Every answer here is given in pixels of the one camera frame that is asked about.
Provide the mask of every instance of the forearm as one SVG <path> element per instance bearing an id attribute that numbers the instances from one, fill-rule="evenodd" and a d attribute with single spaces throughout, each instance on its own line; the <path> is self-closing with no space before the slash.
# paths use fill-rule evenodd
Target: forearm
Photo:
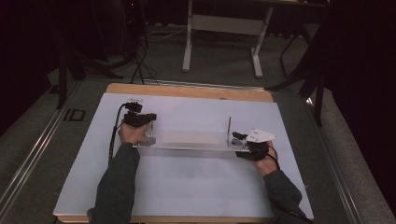
<path id="1" fill-rule="evenodd" d="M 131 143 L 120 146 L 99 183 L 91 223 L 130 222 L 139 159 L 139 152 Z"/>
<path id="2" fill-rule="evenodd" d="M 299 207 L 302 199 L 301 192 L 294 186 L 283 171 L 273 171 L 263 179 L 265 181 L 268 198 L 271 201 L 274 223 L 307 223 L 279 208 L 279 206 L 285 207 L 305 217 L 304 212 Z"/>

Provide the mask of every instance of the person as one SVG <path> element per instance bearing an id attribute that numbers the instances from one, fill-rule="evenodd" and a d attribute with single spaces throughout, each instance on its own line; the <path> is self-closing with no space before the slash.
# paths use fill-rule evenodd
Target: person
<path id="1" fill-rule="evenodd" d="M 148 124 L 134 128 L 122 123 L 119 130 L 121 145 L 109 164 L 96 192 L 94 208 L 87 212 L 91 224 L 127 224 L 130 223 L 134 206 L 134 182 L 140 155 L 134 147 L 144 139 Z M 263 176 L 268 198 L 274 217 L 270 223 L 307 223 L 303 211 L 299 208 L 301 192 L 278 169 L 277 155 L 271 142 L 269 155 L 261 161 L 254 161 Z"/>

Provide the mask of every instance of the hand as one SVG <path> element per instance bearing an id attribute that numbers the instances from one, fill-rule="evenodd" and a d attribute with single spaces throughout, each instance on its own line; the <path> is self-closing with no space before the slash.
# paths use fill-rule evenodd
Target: hand
<path id="1" fill-rule="evenodd" d="M 273 149 L 272 141 L 268 142 L 268 146 L 268 154 L 277 159 L 276 152 Z M 273 171 L 277 170 L 276 162 L 268 156 L 260 161 L 254 161 L 253 164 L 256 166 L 257 170 L 262 176 L 269 175 Z"/>
<path id="2" fill-rule="evenodd" d="M 145 138 L 143 134 L 148 127 L 149 125 L 145 124 L 138 128 L 134 128 L 131 125 L 122 123 L 119 130 L 121 143 L 132 143 L 132 144 L 138 143 L 139 141 Z"/>

